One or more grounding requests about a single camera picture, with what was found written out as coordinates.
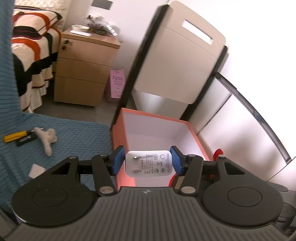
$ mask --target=silver screw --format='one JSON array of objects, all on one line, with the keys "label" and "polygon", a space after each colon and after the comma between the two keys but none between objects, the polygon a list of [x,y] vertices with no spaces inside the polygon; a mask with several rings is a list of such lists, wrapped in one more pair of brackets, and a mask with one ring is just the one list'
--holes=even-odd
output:
[{"label": "silver screw", "polygon": [[113,187],[104,186],[104,187],[101,187],[99,189],[99,191],[100,191],[100,193],[103,193],[103,194],[110,194],[110,193],[114,192],[114,189],[113,189]]},{"label": "silver screw", "polygon": [[192,194],[192,193],[195,193],[196,189],[191,186],[185,186],[181,188],[181,191],[182,193],[185,193],[185,194]]}]

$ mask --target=wall switch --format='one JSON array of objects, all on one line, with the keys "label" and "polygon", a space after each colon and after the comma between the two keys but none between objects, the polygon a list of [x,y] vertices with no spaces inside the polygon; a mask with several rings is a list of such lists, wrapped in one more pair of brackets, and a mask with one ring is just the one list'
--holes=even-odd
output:
[{"label": "wall switch", "polygon": [[110,10],[112,3],[113,2],[108,0],[93,0],[91,5],[93,7],[99,7],[99,8]]}]

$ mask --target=yellow screwdriver handle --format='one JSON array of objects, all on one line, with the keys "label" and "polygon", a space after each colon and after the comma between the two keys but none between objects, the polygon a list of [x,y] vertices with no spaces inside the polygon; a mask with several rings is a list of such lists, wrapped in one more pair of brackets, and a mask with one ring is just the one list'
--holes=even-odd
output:
[{"label": "yellow screwdriver handle", "polygon": [[27,131],[17,132],[17,133],[3,137],[3,142],[5,142],[5,143],[11,142],[11,141],[17,140],[17,139],[25,137],[25,136],[27,136]]}]

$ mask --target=blue quilted fabric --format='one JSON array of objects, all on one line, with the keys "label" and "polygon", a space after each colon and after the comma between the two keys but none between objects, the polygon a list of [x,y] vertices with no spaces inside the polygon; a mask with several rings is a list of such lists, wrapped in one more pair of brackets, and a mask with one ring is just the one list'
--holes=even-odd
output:
[{"label": "blue quilted fabric", "polygon": [[[10,48],[13,6],[14,0],[0,0],[0,207],[8,212],[11,212],[14,192],[29,181],[33,163],[48,169],[68,156],[88,160],[94,155],[112,152],[106,125],[22,113]],[[20,147],[14,142],[2,141],[5,135],[34,127],[55,129],[58,141],[51,144],[51,157],[45,155],[38,139]],[[91,176],[83,176],[81,182],[94,189]]]}]

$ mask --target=power strip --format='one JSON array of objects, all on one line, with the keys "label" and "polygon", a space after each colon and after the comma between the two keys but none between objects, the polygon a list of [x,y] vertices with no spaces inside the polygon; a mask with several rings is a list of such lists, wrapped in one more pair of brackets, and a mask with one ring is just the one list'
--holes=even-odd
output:
[{"label": "power strip", "polygon": [[83,35],[83,36],[86,36],[86,37],[91,37],[90,33],[85,33],[85,32],[80,32],[80,31],[75,31],[75,30],[71,30],[70,33],[79,34],[79,35]]}]

